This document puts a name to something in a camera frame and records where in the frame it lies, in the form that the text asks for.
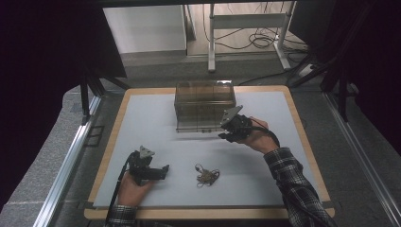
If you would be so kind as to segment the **aluminium rail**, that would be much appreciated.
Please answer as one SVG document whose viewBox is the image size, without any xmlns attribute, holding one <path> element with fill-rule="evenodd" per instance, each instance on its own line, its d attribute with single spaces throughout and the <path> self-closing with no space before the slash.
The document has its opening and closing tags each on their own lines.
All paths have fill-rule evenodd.
<svg viewBox="0 0 401 227">
<path fill-rule="evenodd" d="M 357 159 L 364 175 L 366 176 L 370 186 L 374 190 L 384 212 L 389 218 L 392 227 L 401 227 L 401 209 L 396 203 L 392 193 L 387 185 L 384 184 L 377 171 L 375 170 L 372 162 L 365 152 L 364 147 L 360 144 L 357 136 L 355 135 L 352 127 L 346 122 L 338 111 L 338 104 L 330 94 L 323 93 L 323 97 L 333 114 L 339 128 L 345 137 L 348 145 L 350 146 L 354 156 Z"/>
<path fill-rule="evenodd" d="M 64 188 L 68 183 L 71 171 L 73 170 L 75 163 L 80 155 L 88 131 L 92 126 L 94 115 L 97 112 L 100 102 L 100 97 L 94 96 L 92 98 L 89 104 L 89 116 L 87 117 L 87 122 L 84 125 L 80 125 L 78 127 L 74 140 L 65 155 L 65 158 L 61 164 L 61 168 L 49 190 L 46 199 L 44 200 L 44 204 L 32 227 L 49 226 L 51 219 L 56 212 L 56 208 L 61 199 Z"/>
</svg>

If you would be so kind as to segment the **transparent brown drawer box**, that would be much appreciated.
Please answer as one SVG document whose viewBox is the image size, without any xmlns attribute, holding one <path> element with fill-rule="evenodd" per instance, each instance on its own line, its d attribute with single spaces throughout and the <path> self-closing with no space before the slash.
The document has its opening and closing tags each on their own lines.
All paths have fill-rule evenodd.
<svg viewBox="0 0 401 227">
<path fill-rule="evenodd" d="M 235 102 L 234 86 L 230 80 L 195 80 L 176 85 L 176 103 L 189 102 Z"/>
</svg>

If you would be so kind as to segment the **dark curtain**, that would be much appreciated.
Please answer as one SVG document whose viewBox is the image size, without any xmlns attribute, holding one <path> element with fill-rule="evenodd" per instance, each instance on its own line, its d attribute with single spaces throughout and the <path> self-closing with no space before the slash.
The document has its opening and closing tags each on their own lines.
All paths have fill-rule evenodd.
<svg viewBox="0 0 401 227">
<path fill-rule="evenodd" d="M 401 154 L 401 0 L 299 0 L 289 31 L 322 65 L 348 47 L 356 103 Z"/>
<path fill-rule="evenodd" d="M 36 159 L 64 94 L 126 75 L 101 7 L 0 0 L 0 211 Z"/>
</svg>

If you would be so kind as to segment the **black metal stand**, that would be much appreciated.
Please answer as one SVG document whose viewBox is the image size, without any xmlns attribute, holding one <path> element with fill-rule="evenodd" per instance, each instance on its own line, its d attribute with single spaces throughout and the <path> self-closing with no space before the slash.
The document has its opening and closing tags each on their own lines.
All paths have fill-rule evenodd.
<svg viewBox="0 0 401 227">
<path fill-rule="evenodd" d="M 348 117 L 346 114 L 346 98 L 348 92 L 347 77 L 345 73 L 345 68 L 342 64 L 347 50 L 348 47 L 346 45 L 342 45 L 337 51 L 336 55 L 330 61 L 324 63 L 322 66 L 312 70 L 304 77 L 294 82 L 291 82 L 288 85 L 289 88 L 295 88 L 317 77 L 318 75 L 325 73 L 320 88 L 324 93 L 328 93 L 334 89 L 336 84 L 339 85 L 338 112 L 345 122 L 348 121 Z"/>
</svg>

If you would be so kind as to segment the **person's right hand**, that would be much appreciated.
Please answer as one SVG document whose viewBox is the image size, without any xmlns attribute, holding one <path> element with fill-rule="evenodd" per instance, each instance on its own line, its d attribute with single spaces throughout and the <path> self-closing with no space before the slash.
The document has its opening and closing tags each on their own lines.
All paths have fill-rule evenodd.
<svg viewBox="0 0 401 227">
<path fill-rule="evenodd" d="M 263 131 L 252 131 L 246 139 L 239 140 L 238 144 L 246 145 L 263 154 L 267 154 L 279 148 L 273 139 Z"/>
</svg>

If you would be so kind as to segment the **black tripod stand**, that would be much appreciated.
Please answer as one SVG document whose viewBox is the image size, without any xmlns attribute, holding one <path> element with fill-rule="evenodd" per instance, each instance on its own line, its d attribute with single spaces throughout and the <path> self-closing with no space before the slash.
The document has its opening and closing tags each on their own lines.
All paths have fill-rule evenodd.
<svg viewBox="0 0 401 227">
<path fill-rule="evenodd" d="M 130 86 L 127 83 L 117 78 L 99 73 L 97 72 L 97 70 L 90 70 L 88 68 L 85 68 L 81 76 L 81 81 L 79 85 L 81 95 L 81 107 L 83 112 L 81 125 L 86 125 L 91 118 L 89 92 L 92 92 L 96 97 L 102 97 L 106 93 L 106 90 L 100 81 L 101 79 L 106 79 L 107 81 L 124 90 L 130 89 Z"/>
</svg>

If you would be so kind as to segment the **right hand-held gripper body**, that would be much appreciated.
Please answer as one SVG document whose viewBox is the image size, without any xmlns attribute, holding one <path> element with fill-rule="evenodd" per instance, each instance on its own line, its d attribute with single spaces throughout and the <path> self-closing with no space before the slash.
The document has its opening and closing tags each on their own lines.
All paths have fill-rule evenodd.
<svg viewBox="0 0 401 227">
<path fill-rule="evenodd" d="M 220 127 L 225 130 L 225 133 L 230 134 L 228 138 L 236 141 L 246 139 L 252 132 L 251 119 L 239 114 L 242 108 L 243 106 L 239 105 L 225 110 L 220 121 Z"/>
</svg>

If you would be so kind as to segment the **white power strip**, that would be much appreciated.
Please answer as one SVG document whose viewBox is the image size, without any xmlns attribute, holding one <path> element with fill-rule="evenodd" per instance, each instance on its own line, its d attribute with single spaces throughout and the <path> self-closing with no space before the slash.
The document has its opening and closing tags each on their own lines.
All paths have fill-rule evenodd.
<svg viewBox="0 0 401 227">
<path fill-rule="evenodd" d="M 316 66 L 314 64 L 308 64 L 304 69 L 302 69 L 298 73 L 298 76 L 302 78 L 302 77 L 308 75 L 309 73 L 311 73 L 315 68 L 316 68 Z"/>
</svg>

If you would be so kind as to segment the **white cabinet panel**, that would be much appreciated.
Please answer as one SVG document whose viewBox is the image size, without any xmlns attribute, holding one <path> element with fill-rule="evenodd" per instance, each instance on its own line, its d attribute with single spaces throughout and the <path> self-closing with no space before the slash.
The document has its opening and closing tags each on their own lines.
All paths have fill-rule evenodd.
<svg viewBox="0 0 401 227">
<path fill-rule="evenodd" d="M 182 6 L 107 8 L 103 12 L 120 54 L 186 49 Z"/>
</svg>

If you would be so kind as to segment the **person's left hand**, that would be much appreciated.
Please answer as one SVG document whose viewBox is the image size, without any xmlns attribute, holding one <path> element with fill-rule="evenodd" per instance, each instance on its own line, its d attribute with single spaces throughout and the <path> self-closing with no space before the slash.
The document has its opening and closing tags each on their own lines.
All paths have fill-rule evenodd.
<svg viewBox="0 0 401 227">
<path fill-rule="evenodd" d="M 125 173 L 118 190 L 117 204 L 129 207 L 138 206 L 154 185 L 154 181 L 137 185 L 134 178 L 129 173 Z"/>
</svg>

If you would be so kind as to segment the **white metal desk frame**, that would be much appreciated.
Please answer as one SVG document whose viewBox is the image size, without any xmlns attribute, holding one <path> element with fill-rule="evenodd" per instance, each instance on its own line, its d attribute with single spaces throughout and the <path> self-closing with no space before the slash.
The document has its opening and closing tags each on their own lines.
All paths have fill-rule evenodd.
<svg viewBox="0 0 401 227">
<path fill-rule="evenodd" d="M 280 33 L 275 36 L 272 44 L 283 69 L 288 70 L 290 64 L 284 54 L 283 43 L 294 6 L 295 2 L 292 1 L 289 8 L 281 13 L 216 15 L 215 5 L 211 4 L 209 9 L 208 71 L 216 71 L 215 30 L 235 28 L 278 28 Z"/>
</svg>

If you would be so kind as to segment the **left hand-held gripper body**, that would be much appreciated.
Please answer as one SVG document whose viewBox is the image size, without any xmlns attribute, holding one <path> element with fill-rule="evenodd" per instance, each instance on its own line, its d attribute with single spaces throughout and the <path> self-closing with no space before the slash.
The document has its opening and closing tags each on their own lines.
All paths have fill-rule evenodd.
<svg viewBox="0 0 401 227">
<path fill-rule="evenodd" d="M 129 173 L 137 185 L 141 185 L 143 180 L 158 180 L 159 174 L 162 174 L 161 169 L 149 166 L 154 154 L 154 151 L 141 146 L 130 155 Z"/>
</svg>

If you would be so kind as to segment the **transparent brown drawer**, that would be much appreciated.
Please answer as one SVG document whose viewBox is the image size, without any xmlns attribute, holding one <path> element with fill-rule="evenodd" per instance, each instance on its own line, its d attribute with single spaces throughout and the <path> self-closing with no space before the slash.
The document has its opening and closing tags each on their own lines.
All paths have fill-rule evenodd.
<svg viewBox="0 0 401 227">
<path fill-rule="evenodd" d="M 189 102 L 176 103 L 176 132 L 220 131 L 224 111 L 233 108 L 235 102 Z"/>
</svg>

